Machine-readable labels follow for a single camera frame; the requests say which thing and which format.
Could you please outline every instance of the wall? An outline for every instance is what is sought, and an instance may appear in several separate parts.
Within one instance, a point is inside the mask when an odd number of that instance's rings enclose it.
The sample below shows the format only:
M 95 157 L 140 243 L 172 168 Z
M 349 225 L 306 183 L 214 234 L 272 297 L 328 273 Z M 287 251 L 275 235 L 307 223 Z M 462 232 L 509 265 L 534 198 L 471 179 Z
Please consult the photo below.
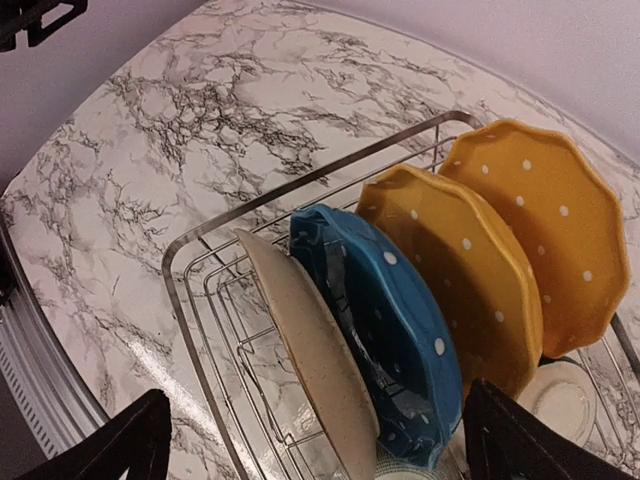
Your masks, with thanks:
M 640 164 L 637 0 L 311 0 L 525 85 Z
M 204 1 L 89 0 L 36 48 L 21 33 L 0 53 L 0 191 L 109 75 Z
M 86 14 L 38 48 L 0 54 L 0 190 L 109 74 L 201 3 L 90 0 Z M 312 3 L 473 59 L 640 159 L 637 0 Z

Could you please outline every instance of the stainless steel dish rack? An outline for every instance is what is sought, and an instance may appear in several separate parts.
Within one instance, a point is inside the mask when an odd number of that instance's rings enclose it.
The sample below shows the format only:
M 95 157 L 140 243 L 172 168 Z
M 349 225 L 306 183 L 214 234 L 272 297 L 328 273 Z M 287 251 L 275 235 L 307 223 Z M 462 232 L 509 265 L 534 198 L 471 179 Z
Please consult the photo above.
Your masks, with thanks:
M 212 441 L 224 444 L 239 478 L 344 473 L 291 368 L 233 228 L 284 247 L 293 210 L 317 202 L 350 209 L 363 181 L 401 162 L 436 171 L 456 136 L 481 126 L 463 112 L 435 116 L 253 198 L 171 243 L 162 264 L 166 286 L 219 430 Z M 575 359 L 599 398 L 587 448 L 638 475 L 640 418 L 634 395 L 640 395 L 640 383 L 633 367 L 639 362 L 628 343 L 609 329 Z

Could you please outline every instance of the blue polka dot plate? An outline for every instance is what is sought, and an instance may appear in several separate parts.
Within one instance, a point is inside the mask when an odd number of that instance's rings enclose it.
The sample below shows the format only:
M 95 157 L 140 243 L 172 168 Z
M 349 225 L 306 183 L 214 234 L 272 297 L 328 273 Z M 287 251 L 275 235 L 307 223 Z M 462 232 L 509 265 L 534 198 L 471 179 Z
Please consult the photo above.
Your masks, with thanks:
M 378 415 L 378 441 L 397 458 L 433 468 L 460 421 L 463 388 L 429 288 L 380 230 L 324 205 L 293 213 L 289 250 L 356 359 Z

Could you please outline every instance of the yellow polka dot plate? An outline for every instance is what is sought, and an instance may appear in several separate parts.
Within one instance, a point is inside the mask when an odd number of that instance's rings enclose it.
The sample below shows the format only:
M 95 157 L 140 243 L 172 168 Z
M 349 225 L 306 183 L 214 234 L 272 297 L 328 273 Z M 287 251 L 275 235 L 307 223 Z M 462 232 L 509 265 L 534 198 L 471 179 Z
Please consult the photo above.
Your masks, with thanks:
M 429 285 L 465 392 L 483 377 L 517 396 L 540 360 L 542 313 L 527 257 L 500 216 L 469 188 L 406 165 L 366 184 L 356 212 L 387 234 Z
M 564 135 L 502 120 L 461 136 L 439 172 L 511 226 L 542 298 L 549 357 L 599 340 L 630 282 L 622 208 Z

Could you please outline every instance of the rack wire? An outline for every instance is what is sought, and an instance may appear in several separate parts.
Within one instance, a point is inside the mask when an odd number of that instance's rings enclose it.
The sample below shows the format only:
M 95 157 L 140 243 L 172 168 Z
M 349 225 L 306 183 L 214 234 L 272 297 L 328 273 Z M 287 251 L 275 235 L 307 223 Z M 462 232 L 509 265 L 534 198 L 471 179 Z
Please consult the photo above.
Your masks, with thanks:
M 290 364 L 233 228 L 249 229 L 284 248 L 293 210 L 318 202 L 352 209 L 362 182 L 403 162 L 436 171 L 456 136 L 481 126 L 458 111 L 430 118 L 241 204 L 169 246 L 163 258 L 167 290 L 239 478 L 346 475 Z M 640 383 L 622 347 L 610 330 L 598 344 L 576 352 L 575 359 L 598 395 L 587 448 L 637 475 L 640 417 L 634 395 L 640 395 Z M 465 465 L 458 462 L 458 467 L 464 478 Z

